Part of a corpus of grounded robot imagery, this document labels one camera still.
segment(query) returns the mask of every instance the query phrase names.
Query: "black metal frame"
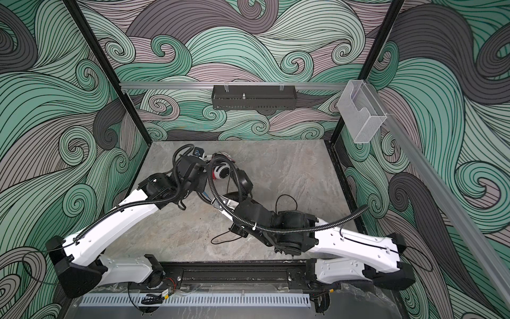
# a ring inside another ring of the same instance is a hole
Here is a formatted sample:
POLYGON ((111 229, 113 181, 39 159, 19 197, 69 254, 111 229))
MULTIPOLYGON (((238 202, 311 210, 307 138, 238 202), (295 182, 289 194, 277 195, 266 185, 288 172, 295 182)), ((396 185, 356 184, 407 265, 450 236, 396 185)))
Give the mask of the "black metal frame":
MULTIPOLYGON (((393 0, 390 4, 390 7, 386 13, 384 21, 377 33, 374 44, 368 53, 367 60, 363 64, 363 68, 360 71, 360 75, 358 76, 358 80, 367 80, 370 75, 370 71, 372 70, 376 59, 379 57, 380 52, 383 50, 384 44, 386 43, 386 39, 388 38, 391 28, 397 19, 398 13, 404 4, 404 0, 393 0)), ((340 181, 340 186, 344 192, 345 200, 349 205, 349 209, 351 212, 354 212, 358 206, 350 191, 349 185, 347 184, 347 179, 342 170, 342 166, 340 165, 340 160, 338 159, 338 154, 335 151, 335 143, 340 137, 340 133, 345 126, 345 122, 343 118, 340 118, 337 125, 335 126, 335 130, 333 131, 331 138, 329 141, 325 140, 327 151, 329 153, 329 157, 331 158, 331 162, 333 163, 333 167, 335 168, 335 172, 337 173, 338 180, 340 181)), ((358 232, 366 234, 366 228, 363 225, 361 218, 356 218, 354 220, 356 223, 356 227, 358 232)))
POLYGON ((138 113, 136 112, 135 106, 133 105, 133 102, 129 98, 127 93, 122 92, 122 89, 120 88, 120 80, 117 77, 117 74, 115 73, 114 69, 110 65, 110 62, 108 61, 105 53, 101 49, 101 46, 99 45, 99 42, 97 41, 97 38, 94 35, 94 32, 90 28, 90 25, 88 24, 87 20, 85 19, 85 16, 83 15, 83 12, 80 10, 80 7, 78 6, 78 3, 76 0, 63 0, 67 10, 69 11, 72 19, 78 26, 78 29, 80 29, 80 32, 82 33, 83 37, 85 38, 85 41, 87 41, 90 49, 92 50, 92 53, 96 57, 100 67, 103 69, 103 72, 106 74, 106 77, 112 84, 113 88, 115 89, 115 92, 119 96, 120 101, 126 108, 126 111, 129 113, 131 118, 133 119, 133 122, 135 123, 136 127, 142 134, 143 139, 147 143, 148 146, 152 143, 152 139, 149 136, 149 132, 145 128, 145 125, 143 124, 142 120, 138 116, 138 113))
MULTIPOLYGON (((100 67, 105 72, 108 80, 114 87, 119 99, 124 104, 127 112, 132 117, 136 127, 142 134, 145 142, 149 146, 145 153, 144 159, 148 154, 152 139, 150 138, 145 125, 138 116, 135 106, 133 105, 129 96, 122 92, 120 88, 120 80, 115 73, 114 69, 110 65, 105 53, 101 49, 99 42, 97 41, 92 29, 87 23, 83 13, 81 12, 76 0, 63 0, 65 6, 69 10, 73 20, 83 34, 85 40, 90 46, 96 59, 99 62, 100 67)), ((385 19, 379 29, 374 44, 369 52, 367 60, 363 65, 362 70, 358 76, 359 80, 367 80, 370 71, 381 52, 386 39, 391 31, 391 27, 395 22, 395 19, 402 7, 404 0, 393 0, 390 4, 390 8, 385 16, 385 19)), ((356 201, 347 183, 347 179, 340 165, 338 154, 335 151, 335 143, 337 142, 340 132, 342 131, 345 122, 342 118, 338 121, 335 130, 333 131, 331 138, 325 140, 325 146, 335 168, 335 172, 339 179, 340 185, 344 192, 347 204, 351 212, 357 208, 356 201)), ((356 227, 360 233, 366 234, 366 229, 361 221, 361 218, 354 220, 356 227)), ((245 261, 245 262, 162 262, 161 265, 165 269, 166 274, 169 277, 174 276, 176 280, 180 277, 181 280, 176 281, 177 287, 182 288, 183 285, 194 285, 204 283, 268 283, 274 284, 278 287, 289 288, 289 289, 302 289, 303 291, 315 293, 314 291, 323 291, 326 287, 316 287, 317 289, 310 289, 309 287, 303 287, 305 283, 307 272, 306 260, 278 260, 278 261, 245 261)), ((171 281, 166 280, 165 283, 170 286, 171 281)), ((397 304, 402 314, 406 314, 405 307, 402 306, 402 300, 399 294, 394 294, 397 304)))
POLYGON ((149 150, 150 150, 151 146, 152 146, 152 142, 147 146, 147 150, 145 151, 145 155, 143 155, 142 161, 140 162, 140 165, 136 169, 135 178, 133 179, 133 181, 129 185, 128 192, 130 192, 133 189, 133 186, 135 186, 136 176, 138 176, 138 174, 140 174, 140 170, 142 169, 142 164, 143 164, 143 162, 145 162, 145 158, 147 157, 147 154, 149 154, 149 150))

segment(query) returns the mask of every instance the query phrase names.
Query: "clear acrylic holder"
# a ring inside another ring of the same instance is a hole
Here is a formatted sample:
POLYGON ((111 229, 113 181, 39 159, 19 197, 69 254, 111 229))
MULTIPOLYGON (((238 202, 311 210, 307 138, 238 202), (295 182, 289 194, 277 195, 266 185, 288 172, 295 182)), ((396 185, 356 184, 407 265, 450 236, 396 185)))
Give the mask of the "clear acrylic holder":
POLYGON ((369 143, 386 119, 383 102, 373 85, 349 80, 337 107, 354 143, 369 143))

